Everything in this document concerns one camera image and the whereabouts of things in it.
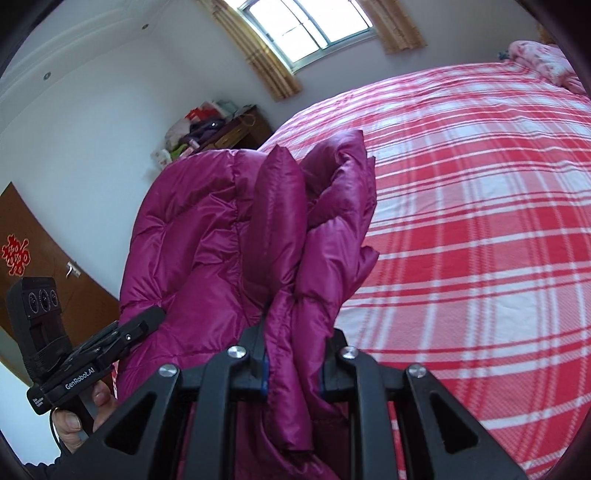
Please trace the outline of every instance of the red paper cutout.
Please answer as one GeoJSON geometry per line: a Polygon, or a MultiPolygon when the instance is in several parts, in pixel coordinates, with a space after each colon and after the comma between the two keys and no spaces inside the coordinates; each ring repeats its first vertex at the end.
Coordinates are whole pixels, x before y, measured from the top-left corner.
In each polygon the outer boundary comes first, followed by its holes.
{"type": "Polygon", "coordinates": [[[28,246],[27,238],[20,243],[15,235],[8,235],[8,244],[2,246],[2,258],[6,260],[6,265],[10,269],[8,275],[17,277],[24,275],[25,267],[31,262],[28,246]]]}

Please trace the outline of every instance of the sleeve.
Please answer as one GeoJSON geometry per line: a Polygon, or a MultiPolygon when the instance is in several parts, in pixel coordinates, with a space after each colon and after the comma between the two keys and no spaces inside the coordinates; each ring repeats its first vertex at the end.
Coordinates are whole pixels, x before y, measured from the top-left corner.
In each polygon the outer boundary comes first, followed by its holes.
{"type": "Polygon", "coordinates": [[[32,465],[31,463],[28,463],[25,465],[25,469],[29,472],[33,480],[51,480],[59,463],[59,458],[57,458],[55,463],[52,463],[51,465],[46,465],[45,463],[32,465]]]}

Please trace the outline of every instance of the finger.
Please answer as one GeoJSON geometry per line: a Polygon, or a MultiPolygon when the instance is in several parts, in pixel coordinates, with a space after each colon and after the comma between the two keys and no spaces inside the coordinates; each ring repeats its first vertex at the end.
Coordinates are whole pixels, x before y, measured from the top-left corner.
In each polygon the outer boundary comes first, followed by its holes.
{"type": "Polygon", "coordinates": [[[103,382],[98,381],[92,390],[92,400],[97,407],[105,405],[111,399],[111,391],[109,387],[103,382]]]}
{"type": "Polygon", "coordinates": [[[71,411],[56,410],[51,416],[53,424],[66,448],[72,453],[82,445],[79,432],[82,429],[80,419],[71,411]]]}
{"type": "Polygon", "coordinates": [[[97,429],[100,428],[100,426],[104,424],[104,422],[106,422],[111,415],[113,415],[113,412],[116,410],[117,406],[117,400],[115,397],[110,395],[109,400],[99,407],[99,412],[96,415],[95,423],[92,428],[93,432],[96,432],[97,429]]]}
{"type": "Polygon", "coordinates": [[[80,419],[71,411],[56,410],[52,418],[58,433],[77,433],[82,429],[80,419]]]}

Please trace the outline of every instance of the window frame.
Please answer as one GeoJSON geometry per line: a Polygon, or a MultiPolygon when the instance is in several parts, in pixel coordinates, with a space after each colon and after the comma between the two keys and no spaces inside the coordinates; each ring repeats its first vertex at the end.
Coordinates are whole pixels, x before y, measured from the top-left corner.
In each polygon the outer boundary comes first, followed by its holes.
{"type": "MultiPolygon", "coordinates": [[[[367,40],[367,39],[373,38],[375,36],[375,30],[374,30],[373,25],[369,26],[369,24],[367,23],[367,20],[365,19],[367,17],[367,14],[364,13],[363,11],[361,11],[361,12],[359,12],[359,16],[363,19],[365,24],[368,25],[368,27],[365,30],[361,30],[361,31],[355,32],[351,35],[347,35],[346,37],[343,37],[337,41],[330,41],[328,36],[324,33],[322,28],[318,25],[318,22],[308,12],[308,10],[306,10],[306,8],[300,3],[300,1],[299,0],[291,0],[304,12],[304,14],[308,17],[308,19],[310,19],[310,22],[318,29],[318,32],[320,32],[320,35],[322,35],[325,42],[327,43],[327,46],[322,48],[318,44],[318,42],[316,41],[314,36],[308,31],[308,35],[314,41],[314,43],[316,43],[316,45],[318,46],[318,50],[310,53],[309,55],[306,55],[302,59],[299,59],[297,61],[291,61],[291,59],[286,55],[286,53],[283,52],[281,47],[275,42],[275,40],[273,39],[271,34],[261,25],[261,23],[257,20],[255,15],[251,13],[251,11],[250,11],[251,7],[253,7],[255,4],[257,4],[259,1],[260,0],[245,0],[245,2],[241,6],[237,7],[236,9],[244,16],[244,18],[248,22],[250,22],[254,26],[254,28],[258,31],[258,33],[262,37],[264,37],[272,45],[273,49],[277,52],[277,54],[283,59],[283,61],[294,72],[297,70],[300,70],[301,68],[305,67],[306,65],[309,65],[310,63],[312,63],[318,59],[321,59],[322,57],[325,57],[326,55],[328,55],[336,50],[340,50],[341,48],[348,47],[354,43],[357,43],[357,42],[360,42],[363,40],[367,40]]],[[[300,20],[297,18],[297,16],[293,12],[292,12],[292,14],[295,16],[298,23],[303,26],[303,24],[300,22],[300,20]]]]}

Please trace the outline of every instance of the handheld device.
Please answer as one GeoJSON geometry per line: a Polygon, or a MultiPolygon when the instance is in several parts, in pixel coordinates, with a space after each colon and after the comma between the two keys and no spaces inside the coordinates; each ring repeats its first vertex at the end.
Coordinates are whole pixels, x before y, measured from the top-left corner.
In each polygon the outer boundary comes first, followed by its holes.
{"type": "Polygon", "coordinates": [[[39,415],[63,408],[76,413],[92,434],[96,407],[93,385],[112,364],[158,328],[164,311],[151,307],[120,326],[115,321],[83,344],[72,343],[61,321],[61,303],[51,277],[24,277],[7,293],[8,315],[33,386],[27,398],[39,415]]]}

